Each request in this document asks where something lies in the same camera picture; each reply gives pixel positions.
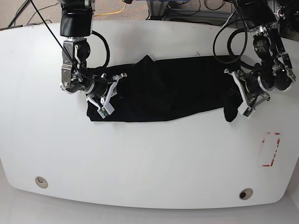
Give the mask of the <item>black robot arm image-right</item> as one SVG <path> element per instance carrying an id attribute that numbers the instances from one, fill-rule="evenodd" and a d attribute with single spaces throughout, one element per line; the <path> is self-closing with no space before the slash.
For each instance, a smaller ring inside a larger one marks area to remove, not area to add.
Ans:
<path id="1" fill-rule="evenodd" d="M 278 29 L 273 28 L 277 20 L 268 3 L 265 0 L 234 0 L 232 3 L 243 28 L 235 30 L 228 38 L 227 50 L 231 61 L 223 61 L 218 56 L 215 56 L 215 59 L 222 64 L 239 63 L 241 67 L 249 71 L 224 70 L 226 74 L 232 76 L 234 81 L 224 106 L 227 122 L 232 122 L 237 114 L 249 118 L 259 104 L 270 100 L 271 91 L 286 92 L 296 82 L 290 57 L 285 50 Z M 243 46 L 238 56 L 231 49 L 232 40 L 237 34 L 244 33 L 244 42 L 247 43 L 249 32 L 254 33 L 253 48 L 261 59 L 260 63 L 253 66 L 241 60 L 246 45 Z"/>

